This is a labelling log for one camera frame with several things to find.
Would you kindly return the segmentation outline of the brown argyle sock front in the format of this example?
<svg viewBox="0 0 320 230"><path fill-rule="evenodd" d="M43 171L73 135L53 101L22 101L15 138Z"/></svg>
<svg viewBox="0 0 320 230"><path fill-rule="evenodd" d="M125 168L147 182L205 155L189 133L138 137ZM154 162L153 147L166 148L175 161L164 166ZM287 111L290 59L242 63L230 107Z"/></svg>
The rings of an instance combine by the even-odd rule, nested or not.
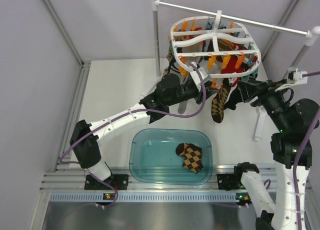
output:
<svg viewBox="0 0 320 230"><path fill-rule="evenodd" d="M221 123L224 119L224 106L227 101L231 90L229 80L226 78L222 82L222 86L219 89L216 96L211 102L211 116L216 123Z"/></svg>

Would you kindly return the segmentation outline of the white oval clip hanger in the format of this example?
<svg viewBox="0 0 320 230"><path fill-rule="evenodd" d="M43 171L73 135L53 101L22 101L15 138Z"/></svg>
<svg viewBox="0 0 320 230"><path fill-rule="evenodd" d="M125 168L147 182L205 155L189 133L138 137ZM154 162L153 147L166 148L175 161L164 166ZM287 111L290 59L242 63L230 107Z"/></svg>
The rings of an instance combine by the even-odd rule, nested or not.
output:
<svg viewBox="0 0 320 230"><path fill-rule="evenodd" d="M170 29L171 52L182 71L190 72L190 63L205 68L211 79L249 76L257 72L261 52L247 28L237 22L223 25L218 17L192 16L174 23ZM234 55L235 68L242 73L220 74Z"/></svg>

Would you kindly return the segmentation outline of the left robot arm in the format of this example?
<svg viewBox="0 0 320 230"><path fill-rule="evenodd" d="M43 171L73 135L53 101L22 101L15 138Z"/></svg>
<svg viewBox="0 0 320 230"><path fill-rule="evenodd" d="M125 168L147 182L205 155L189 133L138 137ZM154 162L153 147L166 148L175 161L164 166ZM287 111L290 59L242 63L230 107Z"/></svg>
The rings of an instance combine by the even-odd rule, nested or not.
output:
<svg viewBox="0 0 320 230"><path fill-rule="evenodd" d="M103 189L109 188L113 184L113 174L102 160L100 147L121 133L151 124L164 116L184 118L182 114L170 113L170 106L190 99L203 106L209 95L206 86L208 79L208 74L193 71L189 73L188 80L181 83L177 75L167 74L156 84L152 93L131 108L100 121L78 121L70 139L70 148L77 163L96 177L97 185Z"/></svg>

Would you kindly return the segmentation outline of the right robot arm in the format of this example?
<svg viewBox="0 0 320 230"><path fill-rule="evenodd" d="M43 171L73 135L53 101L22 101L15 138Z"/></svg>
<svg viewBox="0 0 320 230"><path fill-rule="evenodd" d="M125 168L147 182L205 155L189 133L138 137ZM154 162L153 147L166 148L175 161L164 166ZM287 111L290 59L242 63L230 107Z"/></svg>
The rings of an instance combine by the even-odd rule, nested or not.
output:
<svg viewBox="0 0 320 230"><path fill-rule="evenodd" d="M278 129L270 147L276 171L276 200L273 201L255 164L239 163L233 182L245 188L256 213L257 230L304 230L306 181L312 166L311 133L319 126L320 106L303 98L294 104L284 94L294 91L284 81L240 81L237 85L244 103L262 106Z"/></svg>

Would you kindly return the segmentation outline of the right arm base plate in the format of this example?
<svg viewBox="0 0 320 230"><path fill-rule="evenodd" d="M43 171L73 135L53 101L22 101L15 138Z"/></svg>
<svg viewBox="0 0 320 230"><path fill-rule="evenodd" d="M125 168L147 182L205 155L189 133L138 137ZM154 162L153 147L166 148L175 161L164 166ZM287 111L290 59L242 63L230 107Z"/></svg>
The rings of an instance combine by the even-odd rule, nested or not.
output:
<svg viewBox="0 0 320 230"><path fill-rule="evenodd" d="M235 174L217 174L217 183L219 190L243 190L245 187Z"/></svg>

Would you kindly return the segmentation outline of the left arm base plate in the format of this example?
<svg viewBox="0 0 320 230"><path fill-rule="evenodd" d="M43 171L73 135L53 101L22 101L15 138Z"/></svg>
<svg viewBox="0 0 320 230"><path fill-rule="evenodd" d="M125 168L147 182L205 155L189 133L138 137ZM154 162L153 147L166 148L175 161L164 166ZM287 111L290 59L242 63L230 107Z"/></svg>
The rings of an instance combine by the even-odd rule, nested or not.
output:
<svg viewBox="0 0 320 230"><path fill-rule="evenodd" d="M129 183L129 176L127 174L115 174L110 180L105 180L113 188L118 190L126 190ZM87 175L84 184L85 190L110 190L105 184L97 181L92 175Z"/></svg>

